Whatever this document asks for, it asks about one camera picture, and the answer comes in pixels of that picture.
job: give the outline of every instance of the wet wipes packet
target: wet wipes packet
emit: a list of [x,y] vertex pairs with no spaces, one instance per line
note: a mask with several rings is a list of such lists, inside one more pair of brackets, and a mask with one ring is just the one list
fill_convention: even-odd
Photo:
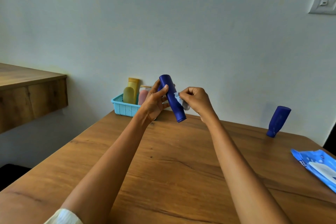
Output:
[[336,193],[336,160],[323,150],[291,150],[294,158]]

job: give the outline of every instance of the light switch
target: light switch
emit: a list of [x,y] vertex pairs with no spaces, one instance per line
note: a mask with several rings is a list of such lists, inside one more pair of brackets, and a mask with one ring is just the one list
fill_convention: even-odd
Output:
[[309,13],[336,15],[336,0],[314,0]]

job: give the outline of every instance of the blue bottle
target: blue bottle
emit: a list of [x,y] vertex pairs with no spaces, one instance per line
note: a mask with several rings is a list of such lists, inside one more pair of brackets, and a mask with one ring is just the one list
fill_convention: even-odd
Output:
[[174,93],[176,92],[173,81],[171,80],[170,75],[163,74],[159,77],[161,86],[165,86],[166,84],[169,86],[168,92],[166,93],[168,102],[170,104],[171,109],[176,117],[177,122],[184,121],[187,119],[186,114],[184,113],[182,105],[176,100]]
[[287,117],[292,109],[284,106],[278,106],[273,114],[273,117],[269,123],[268,131],[266,133],[269,137],[275,137],[282,126],[285,124]]

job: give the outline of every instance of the plastic basket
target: plastic basket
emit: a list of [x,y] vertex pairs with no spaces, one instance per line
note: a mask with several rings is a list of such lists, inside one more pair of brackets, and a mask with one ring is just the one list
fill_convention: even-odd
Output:
[[[119,96],[111,99],[111,102],[114,105],[114,112],[119,115],[125,115],[133,117],[140,108],[140,105],[133,105],[123,102],[124,94],[120,94]],[[139,94],[136,97],[136,103],[138,103]]]

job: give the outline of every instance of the pink bottle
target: pink bottle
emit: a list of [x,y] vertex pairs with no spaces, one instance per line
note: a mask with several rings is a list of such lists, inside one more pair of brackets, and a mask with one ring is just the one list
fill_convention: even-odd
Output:
[[148,95],[148,92],[150,90],[151,90],[151,86],[140,85],[140,93],[139,93],[138,105],[142,105],[145,102],[146,97]]

